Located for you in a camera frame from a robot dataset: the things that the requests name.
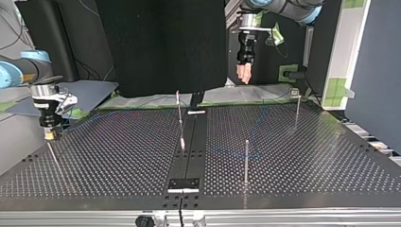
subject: metal bracket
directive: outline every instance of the metal bracket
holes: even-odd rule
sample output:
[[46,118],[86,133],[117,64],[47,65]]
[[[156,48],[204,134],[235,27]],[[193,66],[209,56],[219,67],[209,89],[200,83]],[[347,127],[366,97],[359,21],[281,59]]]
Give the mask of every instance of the metal bracket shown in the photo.
[[355,92],[353,92],[351,89],[346,88],[345,89],[345,96],[349,98],[354,98],[355,97]]
[[199,179],[171,179],[168,183],[168,193],[199,193]]

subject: white wall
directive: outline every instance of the white wall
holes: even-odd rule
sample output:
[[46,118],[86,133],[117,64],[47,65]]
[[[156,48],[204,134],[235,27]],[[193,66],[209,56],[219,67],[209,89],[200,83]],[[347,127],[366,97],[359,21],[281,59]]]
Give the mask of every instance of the white wall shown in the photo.
[[[0,14],[11,24],[18,34],[21,32],[18,12],[12,0],[0,0]],[[3,17],[0,17],[0,48],[13,43],[18,36],[10,29]],[[26,31],[23,39],[29,44]],[[20,52],[32,49],[28,44],[18,41],[13,46],[0,50],[0,55],[8,58],[19,58]],[[26,87],[8,88],[0,90],[0,103],[16,101],[29,96]],[[0,113],[0,175],[20,162],[29,153],[32,153],[44,144],[44,132],[39,126],[38,117],[11,115]]]
[[345,110],[348,98],[342,99],[340,107],[327,107],[324,104],[329,79],[346,79],[345,88],[350,89],[357,65],[357,56],[366,24],[371,0],[365,0],[363,7],[342,9],[333,52],[327,72],[323,92],[323,108],[325,110]]

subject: metal post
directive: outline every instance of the metal post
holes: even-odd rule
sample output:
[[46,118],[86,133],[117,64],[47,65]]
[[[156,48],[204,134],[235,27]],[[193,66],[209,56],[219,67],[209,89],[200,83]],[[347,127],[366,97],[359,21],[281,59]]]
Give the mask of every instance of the metal post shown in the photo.
[[249,153],[250,153],[250,141],[245,141],[245,177],[244,182],[245,185],[248,185],[248,164],[249,164]]

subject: black cable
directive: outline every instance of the black cable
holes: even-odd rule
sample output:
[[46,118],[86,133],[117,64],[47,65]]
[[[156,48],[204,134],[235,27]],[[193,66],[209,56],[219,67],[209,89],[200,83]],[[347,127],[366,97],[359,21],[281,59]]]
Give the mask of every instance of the black cable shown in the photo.
[[[6,19],[6,17],[4,17],[1,13],[0,13],[0,17],[1,17],[1,18],[3,19],[3,21],[9,26],[9,29],[11,29],[12,32],[13,32],[16,36],[18,36],[18,32],[14,29],[14,27],[12,27],[12,25],[9,23],[9,21]],[[24,44],[29,45],[30,47],[33,48],[33,46],[32,46],[29,42],[27,42],[26,40],[22,39],[22,37],[21,37],[21,41],[22,41]]]
[[23,33],[24,33],[24,28],[21,26],[21,32],[20,32],[20,35],[18,36],[18,38],[14,42],[12,42],[11,44],[8,44],[8,45],[5,45],[3,47],[0,47],[0,50],[7,49],[12,45],[17,44],[17,42],[21,39],[21,36],[23,35]]
[[92,76],[96,76],[98,80],[101,80],[100,75],[99,75],[99,73],[97,72],[97,70],[95,70],[94,68],[92,68],[92,67],[89,66],[88,64],[86,64],[86,63],[84,63],[84,62],[82,62],[82,61],[80,61],[80,60],[78,60],[78,59],[75,59],[75,61],[78,62],[78,63],[80,63],[81,66],[88,72],[88,74],[90,74],[90,75],[92,75]]
[[83,66],[83,65],[80,64],[80,63],[79,63],[79,65],[80,65],[80,67],[82,67],[83,70],[85,70],[85,72],[88,74],[88,77],[86,77],[86,79],[89,79],[91,76],[92,76],[94,79],[97,79],[97,78],[88,70],[88,68],[86,68],[85,66]]
[[181,223],[181,227],[184,227],[184,223],[183,223],[183,210],[181,209],[183,206],[183,193],[181,194],[181,201],[180,201],[180,208],[178,210],[178,214],[180,216],[180,223]]
[[287,5],[288,5],[289,0],[286,0],[286,2],[284,3],[284,5],[281,7],[280,11],[278,11],[278,14],[281,14],[284,9],[286,9]]
[[275,44],[275,42],[274,42],[274,31],[273,31],[273,29],[271,29],[271,40],[272,40],[272,43],[273,43],[273,45],[274,45],[274,47],[276,48],[276,50],[277,50],[277,53],[279,54],[279,55],[281,55],[281,57],[283,57],[283,58],[288,58],[288,46],[287,46],[287,42],[286,42],[286,40],[284,40],[284,45],[285,45],[285,47],[286,47],[286,55],[284,55],[283,53],[281,53],[281,50],[278,48],[278,45],[276,45]]
[[322,7],[325,3],[325,1],[322,1],[320,4],[308,4],[308,3],[301,4],[299,0],[296,0],[296,3],[293,2],[293,0],[288,0],[288,1],[292,6],[299,7],[302,9],[312,9],[312,8]]

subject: vertical metal pin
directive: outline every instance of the vertical metal pin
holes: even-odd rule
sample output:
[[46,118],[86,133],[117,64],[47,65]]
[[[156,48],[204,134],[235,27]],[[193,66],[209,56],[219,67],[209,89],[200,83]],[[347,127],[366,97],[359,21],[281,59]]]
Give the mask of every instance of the vertical metal pin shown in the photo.
[[297,119],[300,114],[300,106],[301,106],[301,96],[298,96],[298,105],[297,105]]
[[249,166],[249,156],[250,156],[250,141],[245,141],[245,186],[248,186],[248,166]]
[[177,109],[178,109],[178,116],[179,116],[179,123],[180,123],[180,144],[181,144],[181,149],[183,150],[183,151],[185,151],[185,141],[184,141],[184,139],[183,139],[183,117],[182,117],[182,114],[181,114],[181,106],[180,106],[180,102],[181,102],[181,100],[180,100],[180,91],[177,91],[177,93],[176,93],[176,99],[177,99],[177,102],[176,102],[176,104],[177,104]]
[[58,166],[58,165],[59,165],[59,160],[57,159],[56,153],[54,152],[53,147],[51,147],[50,142],[47,142],[47,147],[48,147],[49,150],[50,150],[50,154],[51,154],[51,156],[53,157],[54,162],[55,162],[56,165]]

